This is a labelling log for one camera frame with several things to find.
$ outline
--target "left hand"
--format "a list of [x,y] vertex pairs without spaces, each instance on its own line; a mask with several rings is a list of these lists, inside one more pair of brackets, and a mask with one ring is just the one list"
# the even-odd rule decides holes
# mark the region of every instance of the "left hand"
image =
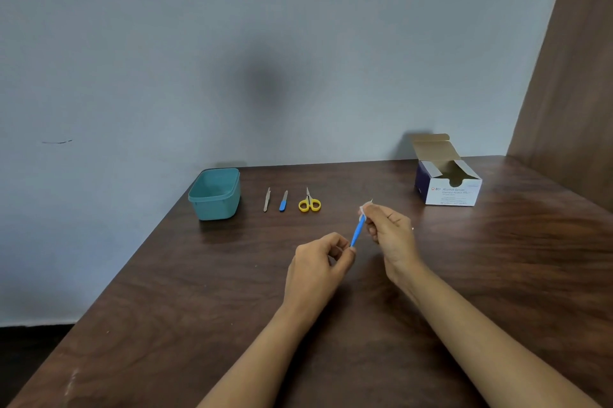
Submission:
[[[337,261],[334,266],[329,256]],[[355,259],[356,249],[337,233],[298,246],[287,270],[282,308],[312,326]]]

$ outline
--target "scissors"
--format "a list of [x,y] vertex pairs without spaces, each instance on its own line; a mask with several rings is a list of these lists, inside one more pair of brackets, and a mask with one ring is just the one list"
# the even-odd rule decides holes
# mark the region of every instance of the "scissors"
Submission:
[[321,202],[319,200],[316,200],[315,198],[311,198],[311,194],[308,192],[308,187],[306,189],[307,197],[300,203],[298,203],[298,209],[301,210],[303,213],[309,211],[309,209],[311,211],[319,211],[319,208],[321,208]]

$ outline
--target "cardboard box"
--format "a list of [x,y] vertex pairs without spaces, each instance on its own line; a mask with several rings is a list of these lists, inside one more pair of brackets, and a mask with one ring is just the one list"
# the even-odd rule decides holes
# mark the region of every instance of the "cardboard box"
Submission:
[[425,204],[474,206],[481,189],[481,178],[462,161],[447,134],[411,136],[419,159],[415,176]]

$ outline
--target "dark floor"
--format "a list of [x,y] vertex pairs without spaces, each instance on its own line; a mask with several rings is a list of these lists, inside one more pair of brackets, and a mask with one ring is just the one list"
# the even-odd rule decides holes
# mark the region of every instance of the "dark floor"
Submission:
[[35,373],[72,325],[0,328],[0,407]]

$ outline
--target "forearm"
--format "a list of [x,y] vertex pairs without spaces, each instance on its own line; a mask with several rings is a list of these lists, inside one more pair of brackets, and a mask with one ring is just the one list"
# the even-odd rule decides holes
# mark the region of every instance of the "forearm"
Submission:
[[402,287],[494,408],[598,405],[424,265]]
[[281,307],[197,408],[272,407],[287,366],[307,330],[307,324]]

